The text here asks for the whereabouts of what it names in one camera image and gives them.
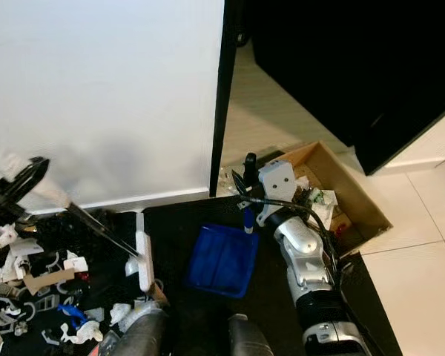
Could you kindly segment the blue plastic dustpan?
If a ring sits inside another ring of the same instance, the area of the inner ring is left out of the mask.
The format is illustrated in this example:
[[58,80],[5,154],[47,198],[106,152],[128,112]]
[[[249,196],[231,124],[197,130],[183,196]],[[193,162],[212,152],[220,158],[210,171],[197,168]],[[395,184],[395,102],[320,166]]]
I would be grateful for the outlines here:
[[247,295],[255,271],[260,235],[249,211],[196,211],[197,237],[186,263],[186,289],[239,300]]

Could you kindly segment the black crumpled plastic bag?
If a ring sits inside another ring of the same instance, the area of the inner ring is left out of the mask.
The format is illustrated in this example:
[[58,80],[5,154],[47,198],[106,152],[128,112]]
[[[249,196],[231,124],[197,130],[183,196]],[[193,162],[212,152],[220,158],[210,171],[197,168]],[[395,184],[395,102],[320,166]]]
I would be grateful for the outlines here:
[[64,247],[121,246],[130,248],[132,243],[121,237],[111,224],[113,213],[106,210],[91,210],[89,214],[73,211],[38,216],[33,221],[33,230],[25,231],[27,237],[42,243]]

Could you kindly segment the white green wrapper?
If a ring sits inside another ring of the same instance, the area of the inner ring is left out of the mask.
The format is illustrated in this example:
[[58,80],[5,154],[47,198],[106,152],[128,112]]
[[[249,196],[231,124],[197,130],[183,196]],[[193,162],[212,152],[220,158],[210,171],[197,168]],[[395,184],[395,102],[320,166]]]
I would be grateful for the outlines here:
[[337,194],[334,190],[311,188],[306,204],[320,218],[325,227],[330,227],[335,207],[338,205]]

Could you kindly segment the long brown cardboard strip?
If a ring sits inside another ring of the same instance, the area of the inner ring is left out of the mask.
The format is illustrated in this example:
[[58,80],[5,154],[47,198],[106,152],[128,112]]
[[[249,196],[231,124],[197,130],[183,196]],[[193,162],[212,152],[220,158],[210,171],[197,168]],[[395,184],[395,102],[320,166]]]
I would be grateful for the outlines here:
[[76,272],[69,268],[69,270],[50,272],[42,276],[30,276],[26,274],[24,275],[23,282],[31,294],[37,294],[39,289],[66,282],[73,279],[74,276],[76,276]]

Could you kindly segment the white square tag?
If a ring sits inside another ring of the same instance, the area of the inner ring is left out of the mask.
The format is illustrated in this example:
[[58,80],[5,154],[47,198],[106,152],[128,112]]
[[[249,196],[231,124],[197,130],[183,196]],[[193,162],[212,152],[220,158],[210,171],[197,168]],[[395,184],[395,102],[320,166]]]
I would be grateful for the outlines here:
[[66,251],[67,258],[63,261],[63,268],[76,272],[76,276],[81,280],[89,278],[89,264],[84,257],[80,257],[74,252]]

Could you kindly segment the long white flat strip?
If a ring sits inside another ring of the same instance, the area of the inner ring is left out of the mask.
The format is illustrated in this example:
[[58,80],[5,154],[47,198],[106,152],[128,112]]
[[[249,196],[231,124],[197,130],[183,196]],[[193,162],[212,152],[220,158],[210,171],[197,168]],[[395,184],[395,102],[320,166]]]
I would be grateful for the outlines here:
[[137,254],[144,257],[148,253],[148,235],[145,233],[145,218],[141,211],[136,214],[135,247]]

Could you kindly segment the brown cardboard box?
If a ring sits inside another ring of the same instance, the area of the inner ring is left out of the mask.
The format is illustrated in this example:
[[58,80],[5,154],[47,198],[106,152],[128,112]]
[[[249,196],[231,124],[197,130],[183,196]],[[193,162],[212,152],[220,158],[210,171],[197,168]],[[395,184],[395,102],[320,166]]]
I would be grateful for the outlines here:
[[335,192],[340,214],[332,218],[331,228],[341,257],[358,254],[368,241],[391,230],[389,218],[323,142],[297,146],[277,159],[290,162],[296,175],[308,177],[314,187]]

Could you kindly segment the blue plastic scrap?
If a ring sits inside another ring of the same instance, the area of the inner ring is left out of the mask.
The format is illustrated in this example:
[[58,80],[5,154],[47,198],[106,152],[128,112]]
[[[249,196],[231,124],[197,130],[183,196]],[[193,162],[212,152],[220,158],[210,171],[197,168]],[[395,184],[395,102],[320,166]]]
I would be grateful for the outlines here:
[[75,305],[60,304],[56,307],[56,309],[69,318],[70,325],[74,329],[80,329],[84,323],[89,321],[85,313],[80,311],[80,309],[78,309]]

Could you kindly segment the grey right robot leg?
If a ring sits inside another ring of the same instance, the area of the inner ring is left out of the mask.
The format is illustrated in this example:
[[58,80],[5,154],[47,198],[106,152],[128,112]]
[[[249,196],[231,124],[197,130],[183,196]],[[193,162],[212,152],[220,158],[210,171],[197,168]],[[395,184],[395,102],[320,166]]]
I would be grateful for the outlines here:
[[230,356],[274,356],[273,350],[256,323],[243,313],[228,319]]

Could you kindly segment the grey robot leg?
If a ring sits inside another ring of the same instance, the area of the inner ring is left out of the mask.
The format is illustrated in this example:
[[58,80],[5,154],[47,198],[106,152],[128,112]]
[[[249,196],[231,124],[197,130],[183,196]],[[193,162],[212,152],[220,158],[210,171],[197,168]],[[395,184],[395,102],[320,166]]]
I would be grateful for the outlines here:
[[274,356],[273,350],[256,323],[243,313],[228,319],[230,356]]
[[161,309],[144,314],[132,323],[110,356],[160,356],[167,319]]

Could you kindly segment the black door panel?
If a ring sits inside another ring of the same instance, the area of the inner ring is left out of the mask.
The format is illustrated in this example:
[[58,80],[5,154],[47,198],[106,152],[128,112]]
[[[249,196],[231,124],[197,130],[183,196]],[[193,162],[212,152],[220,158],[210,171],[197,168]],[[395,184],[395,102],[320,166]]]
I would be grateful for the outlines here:
[[256,63],[374,175],[445,116],[445,0],[250,0]]

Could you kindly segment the white crumpled paper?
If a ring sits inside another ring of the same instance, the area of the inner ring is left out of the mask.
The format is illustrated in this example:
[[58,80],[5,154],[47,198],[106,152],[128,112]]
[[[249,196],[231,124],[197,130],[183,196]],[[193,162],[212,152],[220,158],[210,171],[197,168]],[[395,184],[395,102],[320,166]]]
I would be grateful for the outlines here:
[[73,334],[70,334],[70,327],[63,323],[60,326],[62,336],[60,340],[66,343],[73,343],[73,345],[83,345],[90,340],[101,342],[104,339],[103,332],[100,330],[100,323],[95,320],[83,323]]

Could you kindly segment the clear bubble wrap wad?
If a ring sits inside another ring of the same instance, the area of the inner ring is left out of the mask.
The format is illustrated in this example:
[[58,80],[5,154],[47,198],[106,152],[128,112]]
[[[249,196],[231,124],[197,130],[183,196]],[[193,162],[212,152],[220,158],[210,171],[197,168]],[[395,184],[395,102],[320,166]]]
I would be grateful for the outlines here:
[[133,306],[130,304],[114,304],[110,311],[111,328],[126,332],[142,316],[160,311],[160,304],[155,300],[135,300]]

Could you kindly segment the grey left robot leg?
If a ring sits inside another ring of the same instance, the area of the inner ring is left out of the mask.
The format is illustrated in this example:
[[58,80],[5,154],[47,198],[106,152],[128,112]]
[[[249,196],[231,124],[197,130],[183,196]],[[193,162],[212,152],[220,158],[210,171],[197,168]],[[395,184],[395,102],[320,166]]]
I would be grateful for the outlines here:
[[161,309],[144,314],[132,323],[110,356],[160,356],[167,319]]

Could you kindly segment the black door frame post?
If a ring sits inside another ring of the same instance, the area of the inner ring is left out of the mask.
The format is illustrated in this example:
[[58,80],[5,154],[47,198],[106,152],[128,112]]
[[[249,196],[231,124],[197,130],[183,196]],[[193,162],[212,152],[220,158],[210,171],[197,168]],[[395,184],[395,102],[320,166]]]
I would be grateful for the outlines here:
[[245,3],[247,0],[223,0],[222,35],[218,65],[218,88],[215,101],[214,135],[210,166],[209,197],[218,193],[220,162],[223,155],[223,140],[227,109],[231,97],[231,84],[235,70],[237,47],[240,34],[245,28]]

